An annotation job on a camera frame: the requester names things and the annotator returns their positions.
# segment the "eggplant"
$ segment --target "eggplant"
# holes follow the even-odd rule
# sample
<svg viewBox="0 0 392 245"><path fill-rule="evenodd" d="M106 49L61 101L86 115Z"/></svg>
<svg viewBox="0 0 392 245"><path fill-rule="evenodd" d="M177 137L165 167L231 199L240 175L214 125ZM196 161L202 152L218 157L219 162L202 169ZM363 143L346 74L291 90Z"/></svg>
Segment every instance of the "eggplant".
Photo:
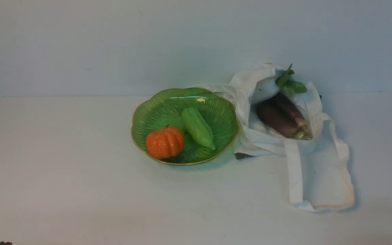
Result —
<svg viewBox="0 0 392 245"><path fill-rule="evenodd" d="M290 120L279 108L274 106L270 100L263 101L257 105L257 116L264 124L272 127L287 138L295 138L297 140L311 139L304 130Z"/></svg>
<svg viewBox="0 0 392 245"><path fill-rule="evenodd" d="M299 127L301 127L302 130L307 133L310 132L308 128L308 121L305 120L304 116L296 107L296 105L293 104L293 102L291 102L291 100L288 99L285 95L283 95L282 93L277 93L275 96L268 100L271 104L282 110L285 115L287 115L288 118L293 120Z"/></svg>

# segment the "scalloped bowl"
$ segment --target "scalloped bowl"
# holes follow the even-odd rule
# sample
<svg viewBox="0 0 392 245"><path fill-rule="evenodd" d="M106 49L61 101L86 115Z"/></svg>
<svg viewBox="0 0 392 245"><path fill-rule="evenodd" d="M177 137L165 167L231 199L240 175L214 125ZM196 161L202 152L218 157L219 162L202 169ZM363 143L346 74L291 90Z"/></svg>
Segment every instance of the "scalloped bowl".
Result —
<svg viewBox="0 0 392 245"><path fill-rule="evenodd" d="M210 125L216 149L198 146L184 150L175 157L153 158L146 149L146 137L167 127L187 107L198 109ZM203 88L171 88L157 93L137 107L132 116L131 137L135 145L152 159L170 165L188 166L208 162L223 153L234 142L238 128L234 107L226 99Z"/></svg>

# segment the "bag handle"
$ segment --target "bag handle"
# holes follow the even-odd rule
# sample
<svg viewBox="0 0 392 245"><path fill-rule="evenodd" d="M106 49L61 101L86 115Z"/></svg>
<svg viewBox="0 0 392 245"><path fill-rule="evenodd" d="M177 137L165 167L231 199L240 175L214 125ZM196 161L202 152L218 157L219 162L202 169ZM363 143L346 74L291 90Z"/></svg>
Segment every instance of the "bag handle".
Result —
<svg viewBox="0 0 392 245"><path fill-rule="evenodd" d="M346 143L337 137L335 130L335 122L326 113L322 113L323 121L330 121L329 129L331 131L331 136L336 148L338 166L340 174L350 190L350 199L341 205L320 205L313 207L307 200L303 200L303 176L302 176L302 164L300 161L299 146L296 140L291 138L286 138L284 141L285 153L287 157L288 165L288 179L289 179L289 189L290 189L290 203L296 208L309 211L317 212L323 209L333 209L341 210L352 206L355 201L355 196L353 193L353 185L350 180L350 174L347 171L347 161L349 160L349 147Z"/></svg>

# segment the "tote bag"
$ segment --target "tote bag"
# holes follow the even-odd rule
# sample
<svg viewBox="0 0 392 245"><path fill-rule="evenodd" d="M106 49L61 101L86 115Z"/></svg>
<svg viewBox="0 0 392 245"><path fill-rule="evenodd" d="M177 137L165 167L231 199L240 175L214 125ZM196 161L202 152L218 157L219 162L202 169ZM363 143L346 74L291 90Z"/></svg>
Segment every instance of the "tote bag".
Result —
<svg viewBox="0 0 392 245"><path fill-rule="evenodd" d="M237 159L271 154L286 157L292 205L309 212L346 209L355 201L353 184L347 170L348 145L337 137L335 122L322 112L319 92L314 85L293 75L293 79L302 82L308 90L306 93L294 95L291 100L309 121L313 135L310 141L285 138L266 127L254 112L255 104L280 91L275 79L285 70L276 64L265 63L260 68L235 74L229 84L202 84L198 87L218 93L235 106L235 113L241 124L238 142L234 145ZM329 158L327 152L315 150L319 144L329 145L322 140L324 126L328 127L328 130L325 130L328 131L326 138L331 139L331 147L334 149ZM303 167L307 169L305 173L302 171ZM319 180L319 183L314 181L305 191L304 179Z"/></svg>

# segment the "orange pumpkin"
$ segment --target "orange pumpkin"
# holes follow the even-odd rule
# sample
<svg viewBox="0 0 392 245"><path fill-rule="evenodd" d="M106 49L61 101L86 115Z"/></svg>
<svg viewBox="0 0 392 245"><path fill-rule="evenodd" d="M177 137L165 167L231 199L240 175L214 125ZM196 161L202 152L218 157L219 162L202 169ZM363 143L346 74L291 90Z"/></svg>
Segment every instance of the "orange pumpkin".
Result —
<svg viewBox="0 0 392 245"><path fill-rule="evenodd" d="M146 147L156 159L174 157L184 149L184 135L176 127L160 129L148 135Z"/></svg>

